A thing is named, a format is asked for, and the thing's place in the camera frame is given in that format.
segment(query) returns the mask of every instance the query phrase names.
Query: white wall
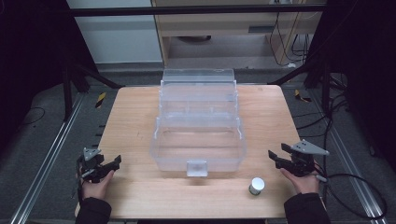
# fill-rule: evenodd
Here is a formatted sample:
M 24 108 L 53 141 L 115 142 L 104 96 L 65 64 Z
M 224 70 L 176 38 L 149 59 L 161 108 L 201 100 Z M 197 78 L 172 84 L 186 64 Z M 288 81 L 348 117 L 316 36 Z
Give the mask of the white wall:
M 71 8 L 151 7 L 150 0 L 67 0 Z M 79 29 L 96 63 L 162 62 L 153 16 L 80 17 Z

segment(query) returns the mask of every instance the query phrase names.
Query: black sleeve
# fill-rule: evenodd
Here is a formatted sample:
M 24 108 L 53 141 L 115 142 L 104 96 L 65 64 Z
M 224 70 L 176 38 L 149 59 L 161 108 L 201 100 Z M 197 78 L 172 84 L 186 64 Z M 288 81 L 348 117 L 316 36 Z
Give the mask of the black sleeve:
M 329 224 L 329 215 L 316 193 L 297 194 L 285 204 L 286 219 L 289 224 Z
M 88 198 L 80 205 L 76 224 L 106 224 L 110 214 L 110 204 L 103 200 Z

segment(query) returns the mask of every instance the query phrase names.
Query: person's arm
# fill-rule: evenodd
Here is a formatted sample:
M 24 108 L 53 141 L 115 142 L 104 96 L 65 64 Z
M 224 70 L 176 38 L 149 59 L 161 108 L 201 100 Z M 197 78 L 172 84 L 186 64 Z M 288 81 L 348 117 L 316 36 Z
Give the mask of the person's arm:
M 289 224 L 329 224 L 329 215 L 318 195 L 319 181 L 314 175 L 297 177 L 285 169 L 280 172 L 291 181 L 297 195 L 288 199 L 285 206 Z
M 82 185 L 82 203 L 76 224 L 106 224 L 110 219 L 111 206 L 105 201 L 106 189 L 114 171 L 97 184 L 85 182 Z

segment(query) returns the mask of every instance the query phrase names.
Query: small jar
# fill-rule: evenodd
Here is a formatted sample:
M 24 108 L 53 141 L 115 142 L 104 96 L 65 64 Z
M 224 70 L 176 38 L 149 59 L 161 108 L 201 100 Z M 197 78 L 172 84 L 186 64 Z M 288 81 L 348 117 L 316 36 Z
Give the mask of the small jar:
M 259 195 L 265 187 L 264 181 L 259 178 L 255 177 L 251 180 L 251 184 L 248 187 L 248 191 L 253 195 Z

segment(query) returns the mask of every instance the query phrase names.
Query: gray carpet floor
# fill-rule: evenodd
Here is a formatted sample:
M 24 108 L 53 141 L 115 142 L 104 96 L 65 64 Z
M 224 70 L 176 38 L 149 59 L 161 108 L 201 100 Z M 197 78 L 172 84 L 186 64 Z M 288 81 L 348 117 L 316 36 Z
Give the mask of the gray carpet floor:
M 289 68 L 236 68 L 235 78 L 240 84 L 266 83 L 276 80 L 288 72 Z M 128 72 L 104 75 L 111 76 L 114 81 L 125 85 L 158 85 L 162 72 Z M 106 125 L 117 95 L 117 90 L 111 90 L 94 80 L 90 80 L 90 83 L 92 87 L 88 93 L 74 92 L 74 99 L 78 97 L 83 99 L 81 109 L 78 111 L 76 120 L 65 138 L 55 163 L 50 167 L 48 178 L 35 200 L 28 222 L 67 223 L 67 221 L 74 220 L 77 199 L 71 198 L 71 191 L 75 183 L 76 159 L 84 147 L 96 147 L 99 144 L 100 135 L 104 130 L 103 126 Z M 290 85 L 294 88 L 285 85 L 282 90 L 296 127 L 302 127 L 317 120 L 320 117 L 317 105 L 314 102 L 297 100 L 294 91 L 300 89 L 303 97 L 313 99 L 320 89 L 307 91 L 298 88 L 300 85 L 298 81 L 292 82 Z M 95 108 L 97 98 L 102 92 L 106 92 L 106 98 L 100 108 Z M 332 91 L 332 96 L 337 94 L 339 91 Z M 8 223 L 16 212 L 61 129 L 64 118 L 62 86 L 55 86 L 40 92 L 32 102 L 32 108 L 27 114 L 24 124 L 21 125 L 8 146 L 10 153 L 0 160 L 0 223 Z M 326 124 L 319 122 L 299 130 L 299 135 L 317 146 L 324 147 L 323 136 L 312 136 L 324 133 L 325 128 Z M 387 200 L 389 213 L 386 223 L 396 223 L 396 197 L 393 193 L 396 189 L 396 174 L 383 158 L 370 155 L 369 145 L 365 141 L 360 125 L 354 119 L 353 114 L 348 111 L 347 105 L 334 112 L 332 129 L 341 136 L 348 154 L 357 164 L 362 177 L 375 184 Z M 336 150 L 336 144 L 330 136 L 326 149 L 331 152 L 331 156 L 327 159 L 329 175 L 345 173 L 345 165 L 340 159 L 342 155 Z M 356 190 L 348 178 L 332 180 L 332 187 L 349 206 L 364 213 Z M 351 214 L 332 196 L 328 196 L 326 205 L 333 223 L 375 223 Z M 286 221 L 271 219 L 269 223 L 283 224 Z

